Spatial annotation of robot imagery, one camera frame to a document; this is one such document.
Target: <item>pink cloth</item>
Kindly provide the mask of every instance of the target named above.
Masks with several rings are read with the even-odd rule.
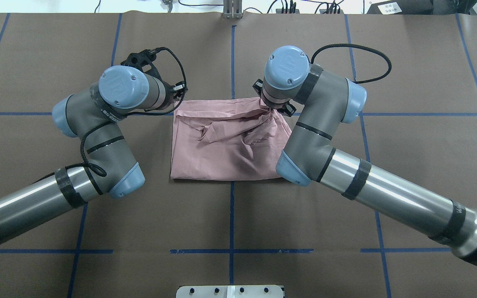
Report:
[[[260,98],[184,101],[174,111],[171,179],[278,178],[275,166],[290,133]]]

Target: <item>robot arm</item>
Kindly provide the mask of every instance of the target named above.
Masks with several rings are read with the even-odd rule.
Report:
[[[167,50],[182,69],[183,82],[165,83],[152,62]],[[142,67],[151,69],[142,72]],[[104,71],[97,83],[73,94],[53,108],[55,125],[69,137],[81,139],[83,163],[59,168],[0,199],[0,244],[67,211],[109,193],[121,198],[140,188],[144,175],[117,122],[134,109],[163,110],[175,98],[183,100],[187,83],[176,56],[166,48],[132,53]],[[146,115],[164,115],[147,113]]]
[[[477,265],[477,208],[444,198],[330,145],[339,123],[362,111],[366,91],[348,79],[310,64],[293,46],[270,56],[263,81],[253,86],[263,101],[285,111],[290,99],[304,105],[277,163],[285,179],[316,181],[448,245],[458,258]]]

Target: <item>folded towel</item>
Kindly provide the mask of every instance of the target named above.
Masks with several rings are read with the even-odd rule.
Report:
[[[278,178],[290,133],[260,98],[184,101],[174,111],[171,179]]]

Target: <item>light blue joint cap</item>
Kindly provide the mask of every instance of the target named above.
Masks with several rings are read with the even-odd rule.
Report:
[[[347,109],[345,110],[345,116],[343,117],[343,123],[351,123],[364,109],[366,104],[367,91],[364,87],[351,82],[349,79],[347,84],[349,85],[349,95],[347,98]]]
[[[310,184],[310,178],[301,171],[300,168],[294,164],[294,162],[286,155],[284,150],[281,153],[281,157],[277,161],[277,166],[275,167],[277,173],[281,177],[301,186],[307,186]]]
[[[114,108],[137,107],[146,99],[148,90],[145,74],[130,66],[112,66],[99,79],[102,98]]]
[[[77,135],[72,132],[70,125],[67,122],[66,115],[67,101],[71,96],[72,94],[61,100],[59,103],[55,104],[55,107],[53,107],[53,113],[51,113],[51,115],[53,117],[53,121],[55,121],[56,127],[58,127],[58,129],[61,130],[66,136],[74,138]]]
[[[273,51],[265,66],[265,82],[275,89],[289,90],[301,85],[310,71],[305,53],[295,46]]]
[[[119,199],[124,197],[127,194],[130,194],[132,191],[142,187],[145,183],[145,176],[142,174],[139,163],[136,164],[126,173],[123,177],[111,190],[110,196],[114,199]]]

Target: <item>cloth fold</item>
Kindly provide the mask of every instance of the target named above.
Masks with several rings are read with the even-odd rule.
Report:
[[[171,179],[263,180],[292,131],[260,98],[184,101],[174,111]]]

